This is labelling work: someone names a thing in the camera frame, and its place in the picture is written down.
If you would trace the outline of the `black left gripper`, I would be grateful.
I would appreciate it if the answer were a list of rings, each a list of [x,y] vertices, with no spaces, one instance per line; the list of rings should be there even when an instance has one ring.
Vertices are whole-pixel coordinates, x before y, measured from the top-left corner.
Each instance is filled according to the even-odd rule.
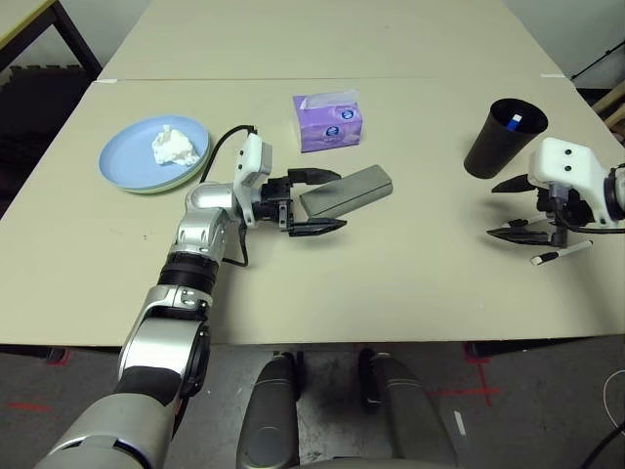
[[[294,222],[291,189],[294,184],[320,186],[341,180],[334,171],[319,168],[289,169],[287,176],[268,179],[260,188],[260,200],[255,202],[255,218],[278,225],[291,237],[316,236],[340,230],[347,222],[333,218],[310,218]]]

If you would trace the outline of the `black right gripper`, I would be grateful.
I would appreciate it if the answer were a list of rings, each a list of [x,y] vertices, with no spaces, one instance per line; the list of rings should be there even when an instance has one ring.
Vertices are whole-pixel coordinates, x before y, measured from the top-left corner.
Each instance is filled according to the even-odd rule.
[[[536,187],[529,181],[527,174],[521,174],[496,185],[492,193],[531,192]],[[593,212],[579,192],[555,186],[537,190],[537,209],[544,212],[549,223],[554,227],[547,232],[531,231],[526,225],[506,225],[486,233],[495,238],[515,244],[567,246],[569,233],[589,234],[587,228],[594,222]]]

